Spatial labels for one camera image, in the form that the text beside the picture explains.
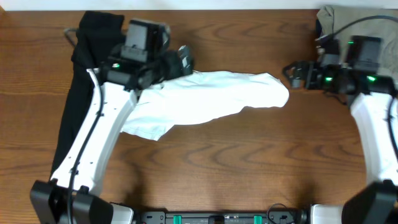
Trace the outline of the white t-shirt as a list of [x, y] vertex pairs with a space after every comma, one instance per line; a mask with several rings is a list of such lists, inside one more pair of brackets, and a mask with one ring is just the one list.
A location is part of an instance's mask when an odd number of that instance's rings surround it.
[[122, 132], [158, 141], [175, 125], [195, 125], [245, 107], [281, 108], [289, 91], [269, 73], [193, 72], [142, 91]]

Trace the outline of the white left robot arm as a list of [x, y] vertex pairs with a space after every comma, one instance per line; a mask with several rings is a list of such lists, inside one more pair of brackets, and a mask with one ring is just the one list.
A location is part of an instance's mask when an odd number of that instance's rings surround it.
[[193, 57], [186, 45], [151, 59], [144, 50], [118, 45], [87, 72], [95, 87], [83, 124], [50, 180], [35, 181], [30, 201], [41, 223], [134, 223], [133, 208], [100, 198], [109, 158], [137, 94], [192, 74]]

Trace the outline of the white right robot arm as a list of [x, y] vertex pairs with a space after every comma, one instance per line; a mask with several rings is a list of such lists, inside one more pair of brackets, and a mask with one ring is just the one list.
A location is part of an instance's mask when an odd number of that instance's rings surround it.
[[342, 206], [312, 205], [308, 223], [397, 223], [397, 91], [376, 72], [297, 61], [282, 70], [292, 88], [346, 97], [357, 125], [367, 185]]

